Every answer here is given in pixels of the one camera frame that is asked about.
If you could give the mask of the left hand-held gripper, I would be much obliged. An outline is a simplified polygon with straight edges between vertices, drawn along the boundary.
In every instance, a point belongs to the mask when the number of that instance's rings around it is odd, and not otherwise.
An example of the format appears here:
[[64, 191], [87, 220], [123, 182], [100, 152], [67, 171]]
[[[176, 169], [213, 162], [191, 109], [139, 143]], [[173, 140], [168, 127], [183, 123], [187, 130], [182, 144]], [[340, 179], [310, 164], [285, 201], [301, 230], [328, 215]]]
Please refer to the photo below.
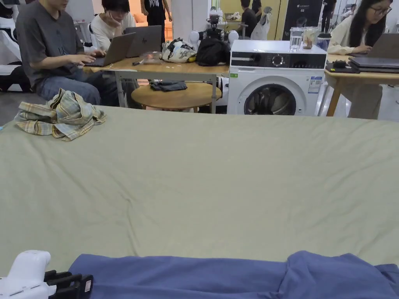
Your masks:
[[14, 260], [6, 277], [0, 279], [1, 299], [89, 299], [93, 276], [57, 272], [46, 267], [47, 251], [28, 250]]

